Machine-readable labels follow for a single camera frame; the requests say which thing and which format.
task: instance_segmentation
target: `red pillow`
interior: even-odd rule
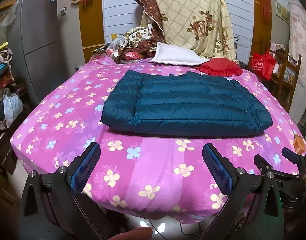
[[[211,76],[222,77],[239,76],[243,73],[234,61],[222,57],[212,58],[211,61],[201,64],[196,69]]]

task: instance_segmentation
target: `metal screw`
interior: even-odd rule
[[[274,177],[274,174],[271,173],[271,172],[269,171],[269,172],[267,172],[267,176],[268,176],[269,178],[273,178],[273,177]]]
[[[244,174],[244,173],[245,173],[245,170],[244,170],[243,168],[239,167],[239,168],[237,168],[237,172],[238,172],[239,174]]]
[[[66,167],[65,167],[65,166],[61,166],[61,167],[58,169],[58,171],[59,171],[60,173],[63,173],[63,172],[66,171]]]
[[[36,171],[30,171],[29,176],[34,177],[36,175]]]

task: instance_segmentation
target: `white pillow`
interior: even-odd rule
[[[199,57],[194,51],[174,45],[157,43],[156,54],[151,62],[171,65],[196,66],[210,61]]]

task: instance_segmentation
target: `curtain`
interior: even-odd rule
[[[298,60],[302,55],[298,82],[296,85],[289,115],[299,123],[306,109],[306,11],[297,0],[289,0],[291,24],[289,53]]]

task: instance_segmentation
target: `floral bedsheet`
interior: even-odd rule
[[[253,162],[255,154],[261,154],[277,170],[298,172],[281,150],[294,150],[292,141],[299,130],[278,101],[248,71],[233,79],[271,113],[274,124],[261,136],[187,139],[109,131],[100,121],[103,103],[128,69],[151,75],[200,73],[194,68],[151,64],[148,60],[128,65],[116,65],[109,57],[90,61],[51,92],[11,138],[26,171],[54,172],[69,165],[96,141],[101,146],[101,158],[84,193],[112,210],[152,219],[169,215],[183,223],[213,215],[226,200],[202,159],[206,143],[213,143],[235,167],[243,167],[249,173],[259,174]]]

